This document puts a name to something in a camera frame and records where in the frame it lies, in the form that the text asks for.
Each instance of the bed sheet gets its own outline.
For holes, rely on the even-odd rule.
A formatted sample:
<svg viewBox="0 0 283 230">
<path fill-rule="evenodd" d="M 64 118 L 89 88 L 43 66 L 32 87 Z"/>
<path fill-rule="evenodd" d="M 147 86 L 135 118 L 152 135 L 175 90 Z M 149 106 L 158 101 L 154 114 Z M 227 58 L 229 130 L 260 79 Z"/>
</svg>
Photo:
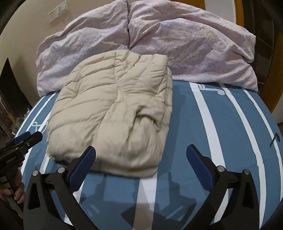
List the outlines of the bed sheet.
<svg viewBox="0 0 283 230">
<path fill-rule="evenodd" d="M 45 155 L 46 127 L 58 92 L 40 99 L 17 135 L 41 131 L 43 141 L 29 150 L 21 168 L 27 185 L 34 170 L 54 172 L 61 165 Z M 202 155 L 229 171 L 251 171 L 260 202 L 260 225 L 283 195 L 283 142 L 276 122 L 260 97 L 227 84 L 173 81 L 173 111 L 161 163 L 152 178 L 132 179 L 90 172 L 74 193 L 100 230 L 182 229 L 208 196 L 186 159 L 194 144 Z M 231 191 L 217 212 L 221 218 Z M 70 223 L 53 192 L 59 214 Z"/>
</svg>

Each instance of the wall socket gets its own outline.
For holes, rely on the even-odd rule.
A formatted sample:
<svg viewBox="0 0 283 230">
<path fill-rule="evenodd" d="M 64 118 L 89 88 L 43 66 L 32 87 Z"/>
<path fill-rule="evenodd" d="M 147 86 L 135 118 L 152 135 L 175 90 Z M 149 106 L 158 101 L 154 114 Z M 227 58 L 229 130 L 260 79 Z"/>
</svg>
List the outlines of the wall socket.
<svg viewBox="0 0 283 230">
<path fill-rule="evenodd" d="M 48 13 L 49 23 L 53 22 L 56 18 L 68 11 L 67 1 L 62 2 Z"/>
</svg>

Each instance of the beige jacket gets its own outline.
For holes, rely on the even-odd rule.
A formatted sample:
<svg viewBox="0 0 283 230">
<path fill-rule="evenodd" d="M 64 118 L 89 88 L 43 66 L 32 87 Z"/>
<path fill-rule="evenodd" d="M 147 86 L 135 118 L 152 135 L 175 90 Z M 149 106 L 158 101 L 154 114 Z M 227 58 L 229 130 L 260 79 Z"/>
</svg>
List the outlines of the beige jacket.
<svg viewBox="0 0 283 230">
<path fill-rule="evenodd" d="M 70 73 L 51 111 L 47 154 L 57 160 L 96 149 L 93 170 L 133 177 L 156 173 L 172 112 L 164 55 L 98 54 Z"/>
</svg>

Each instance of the blue pad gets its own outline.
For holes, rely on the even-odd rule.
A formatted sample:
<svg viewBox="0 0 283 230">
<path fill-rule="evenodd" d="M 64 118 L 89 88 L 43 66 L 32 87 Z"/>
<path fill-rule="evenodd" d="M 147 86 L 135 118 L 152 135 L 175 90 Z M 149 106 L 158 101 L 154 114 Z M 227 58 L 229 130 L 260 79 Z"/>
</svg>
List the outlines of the blue pad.
<svg viewBox="0 0 283 230">
<path fill-rule="evenodd" d="M 192 145 L 187 147 L 186 155 L 202 187 L 211 191 L 214 188 L 214 176 Z"/>
<path fill-rule="evenodd" d="M 79 163 L 69 175 L 69 192 L 73 193 L 80 189 L 96 157 L 95 148 L 89 146 L 80 158 Z"/>
<path fill-rule="evenodd" d="M 29 131 L 23 133 L 22 135 L 19 135 L 18 137 L 16 137 L 13 141 L 14 144 L 19 144 L 21 141 L 23 141 L 24 139 L 28 138 L 31 135 L 31 133 Z"/>
</svg>

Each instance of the metal screw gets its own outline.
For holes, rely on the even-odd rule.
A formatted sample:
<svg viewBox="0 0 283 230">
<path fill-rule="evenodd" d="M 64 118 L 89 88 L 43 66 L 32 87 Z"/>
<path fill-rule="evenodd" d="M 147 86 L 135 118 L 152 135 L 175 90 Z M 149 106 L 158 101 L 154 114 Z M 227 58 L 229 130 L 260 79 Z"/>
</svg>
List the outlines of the metal screw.
<svg viewBox="0 0 283 230">
<path fill-rule="evenodd" d="M 37 170 L 33 171 L 33 176 L 36 176 L 37 174 L 38 174 Z"/>
<path fill-rule="evenodd" d="M 244 169 L 244 173 L 247 174 L 247 175 L 249 175 L 249 174 L 250 174 L 250 170 Z"/>
<path fill-rule="evenodd" d="M 217 167 L 217 170 L 218 170 L 219 172 L 224 172 L 224 171 L 225 171 L 225 168 L 220 165 L 220 166 Z"/>
<path fill-rule="evenodd" d="M 65 168 L 64 167 L 60 167 L 60 168 L 58 168 L 58 170 L 57 170 L 59 173 L 63 173 L 64 171 L 65 171 Z"/>
</svg>

